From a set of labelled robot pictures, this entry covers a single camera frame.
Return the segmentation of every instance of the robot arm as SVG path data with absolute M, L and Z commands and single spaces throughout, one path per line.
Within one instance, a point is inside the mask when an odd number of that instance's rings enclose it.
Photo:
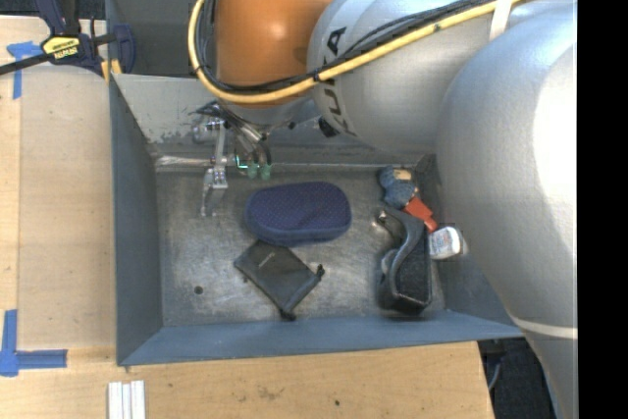
M 306 2 L 302 23 L 286 24 L 298 40 L 270 42 L 288 41 L 277 66 L 264 60 L 259 79 L 249 67 L 229 84 L 237 49 L 218 51 L 208 71 L 195 42 L 205 1 L 192 12 L 190 59 L 243 121 L 270 134 L 311 98 L 329 125 L 371 147 L 436 154 L 448 220 L 536 351 L 564 418 L 577 417 L 577 0 Z M 260 5 L 242 9 L 256 20 L 277 3 Z M 260 30 L 274 37 L 280 25 Z

